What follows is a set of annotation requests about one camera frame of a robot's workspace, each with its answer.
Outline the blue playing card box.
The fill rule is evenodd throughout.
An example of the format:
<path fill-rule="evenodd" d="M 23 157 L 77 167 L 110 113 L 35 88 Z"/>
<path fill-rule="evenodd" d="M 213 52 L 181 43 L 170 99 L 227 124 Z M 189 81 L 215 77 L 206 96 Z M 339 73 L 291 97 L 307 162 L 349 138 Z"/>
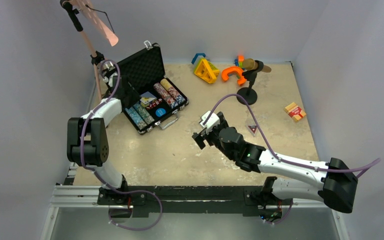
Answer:
<path fill-rule="evenodd" d="M 140 105 L 144 108 L 148 107 L 156 100 L 157 100 L 157 97 L 149 91 L 142 93 L 140 95 Z"/>

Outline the black poker chip case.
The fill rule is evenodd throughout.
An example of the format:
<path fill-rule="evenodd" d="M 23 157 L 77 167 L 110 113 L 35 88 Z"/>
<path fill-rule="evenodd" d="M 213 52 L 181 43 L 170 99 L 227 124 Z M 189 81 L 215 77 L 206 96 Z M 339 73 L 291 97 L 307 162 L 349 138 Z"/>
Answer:
<path fill-rule="evenodd" d="M 151 131 L 155 127 L 160 127 L 162 130 L 165 129 L 165 126 L 162 123 L 171 116 L 177 116 L 178 112 L 189 104 L 189 99 L 186 95 L 183 94 L 182 91 L 166 76 L 160 45 L 158 43 L 151 43 L 148 40 L 144 42 L 144 45 L 145 47 L 142 50 L 119 61 L 117 66 L 106 67 L 103 70 L 104 77 L 120 70 L 122 76 L 129 76 L 130 83 L 140 95 L 145 92 L 150 92 L 157 97 L 156 101 L 161 101 L 161 104 L 153 109 L 147 110 L 145 108 L 154 118 L 154 122 L 152 124 L 147 124 L 147 126 L 141 130 L 138 129 L 133 120 L 124 110 L 123 113 L 140 135 Z M 176 108 L 172 109 L 154 89 L 154 84 L 160 83 L 162 79 L 167 79 L 180 94 L 183 95 L 186 102 L 178 104 Z M 104 96 L 108 97 L 110 94 L 111 92 L 107 86 Z M 163 117 L 157 117 L 155 114 L 156 110 L 159 108 L 164 108 L 166 110 L 166 114 Z"/>

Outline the red triangular button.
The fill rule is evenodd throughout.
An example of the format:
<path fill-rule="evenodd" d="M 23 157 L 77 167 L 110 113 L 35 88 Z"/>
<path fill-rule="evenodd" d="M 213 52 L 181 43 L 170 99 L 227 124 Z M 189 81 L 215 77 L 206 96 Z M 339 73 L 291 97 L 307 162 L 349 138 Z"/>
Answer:
<path fill-rule="evenodd" d="M 253 134 L 255 135 L 257 130 L 258 130 L 258 127 L 256 125 L 247 125 L 247 128 L 248 130 Z"/>

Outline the green 20 chip stack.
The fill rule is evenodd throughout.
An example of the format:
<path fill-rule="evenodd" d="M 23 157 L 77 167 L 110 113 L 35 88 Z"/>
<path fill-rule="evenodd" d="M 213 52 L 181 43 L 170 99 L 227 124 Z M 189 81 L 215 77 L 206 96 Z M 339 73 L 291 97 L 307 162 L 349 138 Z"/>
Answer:
<path fill-rule="evenodd" d="M 139 102 L 135 103 L 133 107 L 136 112 L 140 115 L 140 117 L 146 122 L 147 125 L 150 125 L 155 121 L 155 119 Z"/>

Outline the red playing card box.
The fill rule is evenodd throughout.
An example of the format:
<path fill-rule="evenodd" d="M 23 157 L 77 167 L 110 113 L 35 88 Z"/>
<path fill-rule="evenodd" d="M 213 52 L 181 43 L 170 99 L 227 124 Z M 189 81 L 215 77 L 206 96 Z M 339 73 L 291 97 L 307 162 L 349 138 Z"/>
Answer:
<path fill-rule="evenodd" d="M 284 108 L 284 111 L 295 122 L 299 122 L 307 116 L 307 113 L 295 102 L 290 103 Z"/>

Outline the blue small blind button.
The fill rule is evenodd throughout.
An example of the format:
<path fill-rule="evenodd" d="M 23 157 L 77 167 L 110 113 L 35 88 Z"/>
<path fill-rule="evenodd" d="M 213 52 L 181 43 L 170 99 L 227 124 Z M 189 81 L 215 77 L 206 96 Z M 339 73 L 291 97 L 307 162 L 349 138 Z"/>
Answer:
<path fill-rule="evenodd" d="M 164 108 L 158 108 L 156 111 L 155 111 L 155 115 L 158 117 L 158 118 L 161 118 L 163 117 L 165 114 L 166 114 L 166 110 Z"/>

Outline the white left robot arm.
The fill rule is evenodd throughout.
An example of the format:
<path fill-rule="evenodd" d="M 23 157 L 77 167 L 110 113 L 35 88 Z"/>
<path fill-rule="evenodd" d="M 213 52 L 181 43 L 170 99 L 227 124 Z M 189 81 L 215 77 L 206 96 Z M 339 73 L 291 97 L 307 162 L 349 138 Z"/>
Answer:
<path fill-rule="evenodd" d="M 123 174 L 109 160 L 106 127 L 125 108 L 133 106 L 140 96 L 127 75 L 115 75 L 110 95 L 81 117 L 67 121 L 66 154 L 70 162 L 89 170 L 101 182 L 109 197 L 118 205 L 129 199 L 128 184 Z"/>

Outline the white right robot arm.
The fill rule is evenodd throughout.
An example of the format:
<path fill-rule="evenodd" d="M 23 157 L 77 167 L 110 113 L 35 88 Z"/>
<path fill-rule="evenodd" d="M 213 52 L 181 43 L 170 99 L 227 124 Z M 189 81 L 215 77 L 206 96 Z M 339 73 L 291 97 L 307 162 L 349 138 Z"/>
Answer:
<path fill-rule="evenodd" d="M 214 146 L 241 170 L 276 175 L 268 178 L 260 191 L 264 202 L 306 199 L 341 213 L 353 211 L 358 178 L 342 160 L 310 161 L 271 153 L 245 141 L 235 127 L 228 125 L 222 112 L 207 111 L 199 124 L 202 130 L 193 133 L 192 139 L 200 149 Z"/>

